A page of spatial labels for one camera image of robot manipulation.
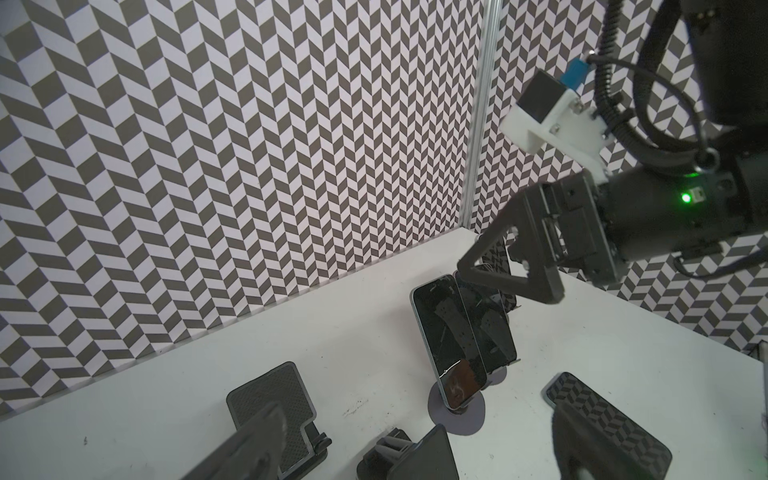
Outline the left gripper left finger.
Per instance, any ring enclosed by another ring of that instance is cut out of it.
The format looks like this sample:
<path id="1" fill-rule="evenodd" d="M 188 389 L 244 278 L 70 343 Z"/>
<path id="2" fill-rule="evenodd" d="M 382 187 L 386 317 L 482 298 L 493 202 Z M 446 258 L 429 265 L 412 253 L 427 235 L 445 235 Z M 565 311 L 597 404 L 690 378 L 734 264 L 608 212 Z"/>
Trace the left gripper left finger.
<path id="1" fill-rule="evenodd" d="M 277 479 L 286 439 L 283 409 L 270 402 L 183 479 Z"/>

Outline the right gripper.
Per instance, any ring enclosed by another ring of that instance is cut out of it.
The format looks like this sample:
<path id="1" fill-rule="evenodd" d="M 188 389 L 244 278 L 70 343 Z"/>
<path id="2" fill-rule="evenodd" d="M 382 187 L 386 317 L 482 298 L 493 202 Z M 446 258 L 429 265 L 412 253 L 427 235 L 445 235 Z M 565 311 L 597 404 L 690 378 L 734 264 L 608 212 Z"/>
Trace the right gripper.
<path id="1" fill-rule="evenodd" d="M 681 270 L 686 260 L 720 253 L 725 240 L 766 232 L 766 138 L 722 152 L 712 173 L 672 176 L 637 167 L 602 186 L 582 174 L 555 183 L 555 224 L 564 240 L 555 251 L 544 223 L 544 187 L 522 189 L 459 259 L 458 272 L 471 283 L 557 304 L 565 296 L 557 262 L 595 285 L 611 285 L 632 262 L 671 254 Z M 499 243 L 524 267 L 523 276 L 475 266 Z"/>

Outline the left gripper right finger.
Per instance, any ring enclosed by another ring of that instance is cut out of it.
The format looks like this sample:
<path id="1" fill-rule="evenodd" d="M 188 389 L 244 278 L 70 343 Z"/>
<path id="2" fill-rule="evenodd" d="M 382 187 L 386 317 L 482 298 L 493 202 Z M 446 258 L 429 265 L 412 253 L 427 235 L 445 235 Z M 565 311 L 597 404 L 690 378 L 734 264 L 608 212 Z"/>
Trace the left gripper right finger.
<path id="1" fill-rule="evenodd" d="M 657 479 L 659 444 L 604 401 L 560 401 L 552 417 L 556 463 L 563 479 Z"/>

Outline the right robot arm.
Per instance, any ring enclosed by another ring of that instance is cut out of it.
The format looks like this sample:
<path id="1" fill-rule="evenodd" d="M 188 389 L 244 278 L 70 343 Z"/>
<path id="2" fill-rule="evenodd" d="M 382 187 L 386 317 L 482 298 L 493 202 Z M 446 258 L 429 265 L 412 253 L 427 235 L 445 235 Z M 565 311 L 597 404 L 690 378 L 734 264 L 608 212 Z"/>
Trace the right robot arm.
<path id="1" fill-rule="evenodd" d="M 767 229 L 767 5 L 665 1 L 636 61 L 617 55 L 623 5 L 604 12 L 596 51 L 553 77 L 538 71 L 504 119 L 522 151 L 550 145 L 577 174 L 513 194 L 459 260 L 465 281 L 556 304 L 561 267 L 597 286 L 619 282 L 633 261 L 717 254 L 723 241 Z M 690 140 L 655 127 L 648 103 L 669 40 L 687 28 L 702 96 L 671 93 Z"/>

